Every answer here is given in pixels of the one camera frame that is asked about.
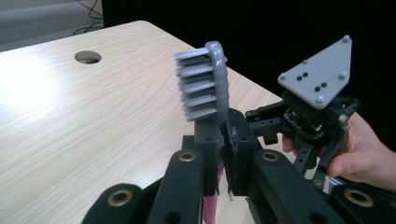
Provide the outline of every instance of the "screw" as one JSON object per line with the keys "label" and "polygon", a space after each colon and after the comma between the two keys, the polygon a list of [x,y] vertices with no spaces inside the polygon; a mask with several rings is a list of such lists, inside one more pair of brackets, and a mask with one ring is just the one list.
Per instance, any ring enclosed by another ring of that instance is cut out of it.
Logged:
{"label": "screw", "polygon": [[347,78],[347,73],[344,71],[342,73],[340,73],[340,75],[338,75],[338,79],[344,80],[346,78]]}
{"label": "screw", "polygon": [[280,74],[279,78],[280,78],[280,80],[285,80],[286,74],[285,73]]}
{"label": "screw", "polygon": [[317,97],[317,100],[315,101],[318,105],[323,104],[324,102],[324,97],[322,95]]}

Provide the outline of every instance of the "table surface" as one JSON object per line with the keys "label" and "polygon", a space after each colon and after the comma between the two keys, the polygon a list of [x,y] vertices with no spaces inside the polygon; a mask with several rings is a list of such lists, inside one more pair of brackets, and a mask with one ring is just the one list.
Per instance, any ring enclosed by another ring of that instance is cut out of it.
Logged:
{"label": "table surface", "polygon": [[[0,53],[0,223],[80,223],[107,188],[161,178],[193,135],[174,59],[190,49],[136,21]],[[78,62],[84,50],[101,61]],[[241,112],[281,100],[231,68],[229,82]],[[225,176],[217,222],[253,223]]]}

